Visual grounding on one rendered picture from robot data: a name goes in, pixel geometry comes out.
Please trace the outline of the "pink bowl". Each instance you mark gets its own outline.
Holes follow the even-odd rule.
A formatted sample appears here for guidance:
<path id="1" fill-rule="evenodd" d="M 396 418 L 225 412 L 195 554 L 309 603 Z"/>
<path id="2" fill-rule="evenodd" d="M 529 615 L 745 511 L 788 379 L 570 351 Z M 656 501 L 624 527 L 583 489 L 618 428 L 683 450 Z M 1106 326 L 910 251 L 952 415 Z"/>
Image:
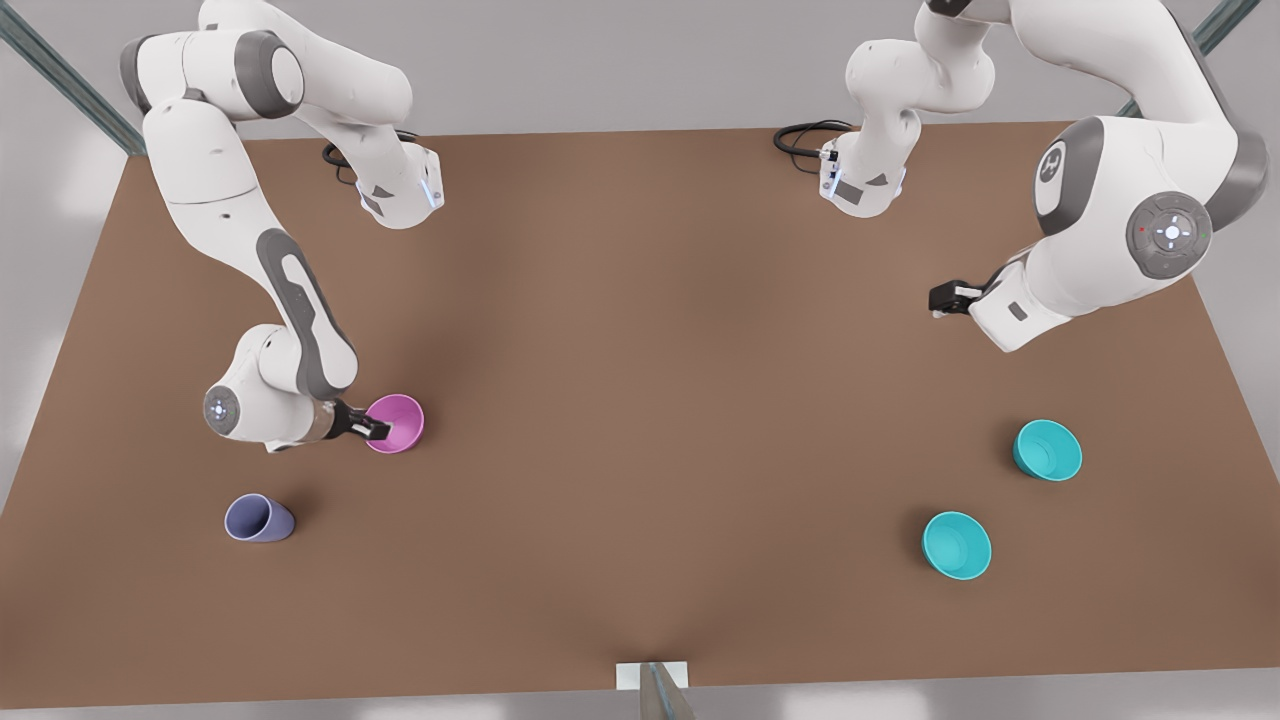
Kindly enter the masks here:
<path id="1" fill-rule="evenodd" d="M 374 401 L 365 414 L 390 425 L 384 439 L 367 439 L 366 446 L 380 454 L 402 454 L 421 438 L 425 415 L 417 400 L 408 395 L 387 395 Z"/>

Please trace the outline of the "teal bowl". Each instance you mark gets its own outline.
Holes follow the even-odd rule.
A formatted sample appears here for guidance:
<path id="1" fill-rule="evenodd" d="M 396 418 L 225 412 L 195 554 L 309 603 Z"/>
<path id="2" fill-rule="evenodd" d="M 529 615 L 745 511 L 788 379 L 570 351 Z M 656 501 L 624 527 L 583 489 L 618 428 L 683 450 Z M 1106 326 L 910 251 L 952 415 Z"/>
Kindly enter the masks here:
<path id="1" fill-rule="evenodd" d="M 940 574 L 969 582 L 984 574 L 992 560 L 992 543 L 983 525 L 965 512 L 934 515 L 922 532 L 922 552 Z"/>
<path id="2" fill-rule="evenodd" d="M 1080 442 L 1066 427 L 1050 419 L 1036 419 L 1016 433 L 1012 459 L 1029 477 L 1062 482 L 1079 473 L 1083 452 Z"/>

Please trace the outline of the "purple cup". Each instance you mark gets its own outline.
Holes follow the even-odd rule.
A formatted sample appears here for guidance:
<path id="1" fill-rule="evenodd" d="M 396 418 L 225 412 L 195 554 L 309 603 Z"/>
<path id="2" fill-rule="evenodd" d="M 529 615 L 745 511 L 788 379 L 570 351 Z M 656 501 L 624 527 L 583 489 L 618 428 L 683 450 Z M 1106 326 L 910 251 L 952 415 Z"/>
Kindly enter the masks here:
<path id="1" fill-rule="evenodd" d="M 282 503 L 265 495 L 242 495 L 224 515 L 225 533 L 236 539 L 253 543 L 278 542 L 294 530 L 294 516 Z"/>

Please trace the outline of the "silver frame post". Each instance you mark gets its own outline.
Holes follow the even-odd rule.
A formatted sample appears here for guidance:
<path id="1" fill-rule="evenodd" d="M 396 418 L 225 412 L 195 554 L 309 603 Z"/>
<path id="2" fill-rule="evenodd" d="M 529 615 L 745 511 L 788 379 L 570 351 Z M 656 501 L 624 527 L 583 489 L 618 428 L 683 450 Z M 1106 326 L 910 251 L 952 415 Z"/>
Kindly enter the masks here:
<path id="1" fill-rule="evenodd" d="M 127 155 L 146 155 L 141 133 L 8 0 L 0 0 L 0 40 Z"/>
<path id="2" fill-rule="evenodd" d="M 639 720 L 698 720 L 685 697 L 686 661 L 616 664 L 617 691 L 637 691 Z"/>
<path id="3" fill-rule="evenodd" d="M 1212 73 L 1207 69 L 1207 56 L 1248 17 L 1263 0 L 1219 0 L 1216 6 L 1192 31 L 1188 42 L 1202 65 L 1202 73 L 1212 85 Z"/>

